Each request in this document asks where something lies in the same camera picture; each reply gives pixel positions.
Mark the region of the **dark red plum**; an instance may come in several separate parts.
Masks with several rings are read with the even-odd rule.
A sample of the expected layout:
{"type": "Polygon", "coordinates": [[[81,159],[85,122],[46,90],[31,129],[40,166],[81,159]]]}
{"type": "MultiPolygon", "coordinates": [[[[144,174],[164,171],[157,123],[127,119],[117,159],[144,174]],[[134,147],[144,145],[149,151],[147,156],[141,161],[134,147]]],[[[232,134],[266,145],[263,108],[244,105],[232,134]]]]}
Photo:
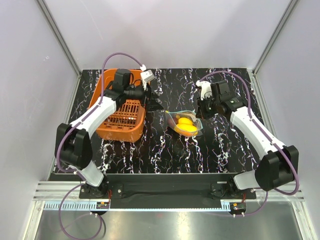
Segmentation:
{"type": "Polygon", "coordinates": [[[168,124],[170,124],[170,125],[176,125],[177,123],[176,123],[176,121],[175,121],[175,119],[174,118],[170,118],[170,119],[168,119],[168,124]]]}

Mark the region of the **yellow lemon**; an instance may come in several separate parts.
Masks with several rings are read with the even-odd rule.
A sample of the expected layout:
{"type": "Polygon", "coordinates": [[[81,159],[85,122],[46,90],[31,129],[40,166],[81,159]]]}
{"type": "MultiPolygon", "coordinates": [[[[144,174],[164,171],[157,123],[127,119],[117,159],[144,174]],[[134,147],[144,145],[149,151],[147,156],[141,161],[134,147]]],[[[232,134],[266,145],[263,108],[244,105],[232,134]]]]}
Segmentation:
{"type": "Polygon", "coordinates": [[[187,117],[180,117],[178,120],[177,120],[178,124],[180,125],[191,125],[193,126],[194,123],[191,119],[187,118],[187,117]]]}

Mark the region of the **clear zip top bag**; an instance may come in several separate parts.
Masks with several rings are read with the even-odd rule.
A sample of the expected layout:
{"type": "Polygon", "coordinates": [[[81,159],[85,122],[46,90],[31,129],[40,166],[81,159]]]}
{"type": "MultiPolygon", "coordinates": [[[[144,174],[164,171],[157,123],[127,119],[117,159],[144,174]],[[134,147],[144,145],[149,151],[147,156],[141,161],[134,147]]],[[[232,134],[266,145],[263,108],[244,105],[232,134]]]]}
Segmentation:
{"type": "Polygon", "coordinates": [[[203,124],[191,110],[165,112],[166,124],[181,136],[190,138],[202,135],[203,124]]]}

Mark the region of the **orange carrot piece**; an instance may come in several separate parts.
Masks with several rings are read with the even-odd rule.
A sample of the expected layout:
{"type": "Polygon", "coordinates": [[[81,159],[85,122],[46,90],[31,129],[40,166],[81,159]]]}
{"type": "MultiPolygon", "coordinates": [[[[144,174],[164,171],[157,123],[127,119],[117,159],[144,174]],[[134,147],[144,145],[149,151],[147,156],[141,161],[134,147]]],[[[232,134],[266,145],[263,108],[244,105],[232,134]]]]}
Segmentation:
{"type": "Polygon", "coordinates": [[[196,126],[192,124],[185,124],[185,123],[178,123],[174,127],[174,130],[180,134],[196,134],[198,132],[198,129],[196,126]]]}

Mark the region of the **orange plastic basket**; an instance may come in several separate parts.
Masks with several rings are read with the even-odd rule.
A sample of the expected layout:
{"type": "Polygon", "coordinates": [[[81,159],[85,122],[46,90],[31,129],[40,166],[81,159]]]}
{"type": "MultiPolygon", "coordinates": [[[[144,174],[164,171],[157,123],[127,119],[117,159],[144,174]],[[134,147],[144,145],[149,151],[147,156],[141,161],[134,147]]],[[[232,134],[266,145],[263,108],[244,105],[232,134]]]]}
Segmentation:
{"type": "MultiPolygon", "coordinates": [[[[137,87],[141,81],[141,70],[130,69],[133,74],[130,81],[137,87]]],[[[116,68],[107,69],[104,71],[104,88],[114,80],[116,68]]],[[[91,98],[89,107],[92,107],[101,95],[101,76],[96,84],[93,96],[91,98]]],[[[146,110],[141,106],[139,100],[126,100],[126,102],[105,119],[105,121],[96,129],[97,135],[104,140],[121,141],[134,143],[138,141],[142,134],[145,123],[146,110]]]]}

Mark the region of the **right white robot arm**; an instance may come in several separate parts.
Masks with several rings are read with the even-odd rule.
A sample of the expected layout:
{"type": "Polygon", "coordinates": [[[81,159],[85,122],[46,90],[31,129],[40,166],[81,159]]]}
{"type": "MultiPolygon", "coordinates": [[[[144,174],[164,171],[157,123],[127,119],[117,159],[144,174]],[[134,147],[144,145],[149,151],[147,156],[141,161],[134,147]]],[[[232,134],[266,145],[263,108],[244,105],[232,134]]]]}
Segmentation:
{"type": "Polygon", "coordinates": [[[196,116],[209,119],[224,116],[249,140],[260,162],[255,170],[236,174],[227,185],[228,195],[239,198],[247,189],[262,189],[292,196],[299,190],[298,149],[278,140],[251,112],[249,104],[240,97],[219,101],[212,97],[197,100],[196,116]]]}

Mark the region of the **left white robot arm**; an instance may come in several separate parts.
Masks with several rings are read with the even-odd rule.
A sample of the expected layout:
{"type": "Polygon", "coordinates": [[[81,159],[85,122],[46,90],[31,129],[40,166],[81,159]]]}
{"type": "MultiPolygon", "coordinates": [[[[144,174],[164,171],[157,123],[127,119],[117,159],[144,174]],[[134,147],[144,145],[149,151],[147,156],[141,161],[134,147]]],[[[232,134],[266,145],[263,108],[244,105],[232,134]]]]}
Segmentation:
{"type": "Polygon", "coordinates": [[[127,100],[138,100],[148,112],[163,110],[156,95],[148,85],[116,86],[102,91],[102,96],[80,118],[57,127],[55,151],[56,164],[63,173],[74,173],[82,183],[90,186],[90,192],[97,198],[108,193],[107,177],[92,161],[91,137],[97,128],[121,108],[127,100]]]}

